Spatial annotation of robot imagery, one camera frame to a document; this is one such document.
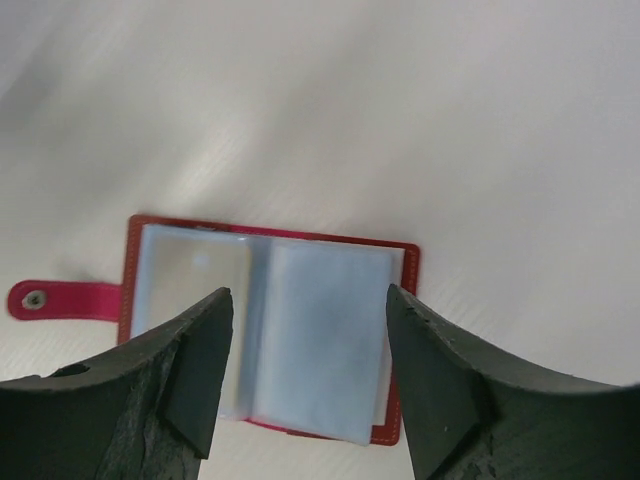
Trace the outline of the red leather card holder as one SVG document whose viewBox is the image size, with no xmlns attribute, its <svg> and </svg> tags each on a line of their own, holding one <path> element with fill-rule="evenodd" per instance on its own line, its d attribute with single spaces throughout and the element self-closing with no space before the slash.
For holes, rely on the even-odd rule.
<svg viewBox="0 0 640 480">
<path fill-rule="evenodd" d="M 417 285 L 410 243 L 137 214 L 122 281 L 24 280 L 7 296 L 21 321 L 99 320 L 126 342 L 148 326 L 155 242 L 243 237 L 252 261 L 239 419 L 290 435 L 395 445 L 401 409 L 386 330 L 390 285 Z"/>
</svg>

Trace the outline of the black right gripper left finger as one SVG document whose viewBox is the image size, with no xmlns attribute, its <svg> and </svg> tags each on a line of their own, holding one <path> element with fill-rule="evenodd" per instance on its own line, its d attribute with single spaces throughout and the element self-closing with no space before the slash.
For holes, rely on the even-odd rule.
<svg viewBox="0 0 640 480">
<path fill-rule="evenodd" d="M 1 384 L 4 479 L 195 479 L 209 456 L 232 340 L 217 289 L 99 355 Z"/>
</svg>

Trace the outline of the gold credit card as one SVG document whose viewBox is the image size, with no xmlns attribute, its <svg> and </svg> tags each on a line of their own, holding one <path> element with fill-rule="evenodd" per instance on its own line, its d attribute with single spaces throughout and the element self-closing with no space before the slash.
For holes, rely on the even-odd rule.
<svg viewBox="0 0 640 480">
<path fill-rule="evenodd" d="M 251 247 L 243 237 L 161 237 L 152 257 L 149 327 L 177 316 L 218 288 L 231 291 L 233 336 L 219 404 L 219 414 L 227 419 L 246 413 L 241 373 L 251 261 Z"/>
</svg>

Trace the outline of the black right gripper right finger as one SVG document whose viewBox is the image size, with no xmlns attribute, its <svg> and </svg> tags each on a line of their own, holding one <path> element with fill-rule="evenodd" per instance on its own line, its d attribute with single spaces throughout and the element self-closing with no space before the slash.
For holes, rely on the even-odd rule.
<svg viewBox="0 0 640 480">
<path fill-rule="evenodd" d="M 639 389 L 550 370 L 387 293 L 387 327 L 418 479 L 635 479 Z"/>
</svg>

